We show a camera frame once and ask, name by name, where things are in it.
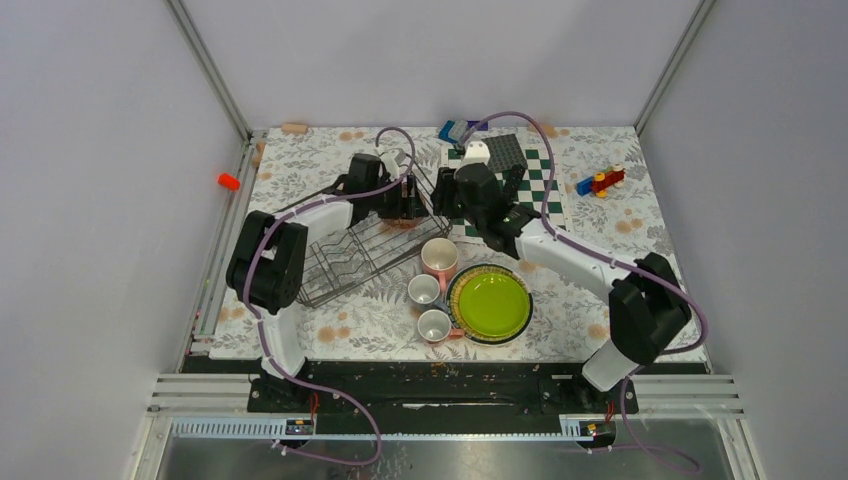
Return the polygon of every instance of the green and white checkered board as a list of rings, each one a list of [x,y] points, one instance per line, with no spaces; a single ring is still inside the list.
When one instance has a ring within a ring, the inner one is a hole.
[[[450,168],[459,168],[462,159],[456,150],[450,146],[442,146],[441,166]],[[542,197],[545,195],[545,181],[551,173],[551,161],[548,158],[540,158],[540,155],[547,157],[547,152],[538,149],[524,150],[524,156],[527,158],[527,171],[524,173],[524,180],[521,181],[521,186],[518,188],[516,201],[524,206],[530,207],[537,212],[542,211]],[[504,176],[509,172],[496,173],[498,182],[503,187]],[[557,179],[553,180],[551,187],[551,196],[548,199],[548,217],[551,223],[558,225],[565,230],[570,230],[570,212],[568,211],[568,200],[564,194],[559,191],[561,182]],[[451,238],[470,243],[483,244],[483,239],[477,233],[477,230],[468,222],[462,219],[452,220]]]

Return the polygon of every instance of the orange plug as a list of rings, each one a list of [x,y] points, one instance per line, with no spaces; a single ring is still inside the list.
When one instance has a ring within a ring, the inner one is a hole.
[[[222,173],[218,176],[218,185],[221,185],[227,190],[232,190],[235,192],[241,186],[241,183],[239,183],[238,179],[233,177],[232,175],[228,173]]]

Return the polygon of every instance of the mug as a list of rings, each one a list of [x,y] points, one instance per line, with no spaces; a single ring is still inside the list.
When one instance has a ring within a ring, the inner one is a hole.
[[[441,293],[439,281],[430,275],[418,275],[406,287],[409,298],[420,310],[433,308]]]
[[[447,238],[434,238],[421,249],[421,265],[424,271],[439,281],[439,290],[444,292],[456,275],[459,250]]]
[[[441,345],[448,338],[463,338],[465,330],[453,328],[450,317],[441,310],[427,310],[418,317],[418,335],[430,345]]]

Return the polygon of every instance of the white wall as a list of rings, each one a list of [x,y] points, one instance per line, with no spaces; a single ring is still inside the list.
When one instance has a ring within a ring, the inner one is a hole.
[[[643,136],[770,479],[845,478],[848,4],[718,2]]]
[[[632,125],[698,0],[186,0],[253,128]]]
[[[239,141],[163,2],[3,2],[0,65],[0,478],[117,479]]]

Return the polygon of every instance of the wire dish drying rack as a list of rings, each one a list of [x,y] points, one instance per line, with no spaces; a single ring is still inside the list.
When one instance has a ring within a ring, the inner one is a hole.
[[[418,255],[428,240],[447,237],[450,222],[433,215],[433,182],[416,164],[415,176],[429,215],[415,220],[383,220],[372,213],[355,226],[306,247],[299,303],[316,308]],[[316,192],[291,207],[318,195]]]

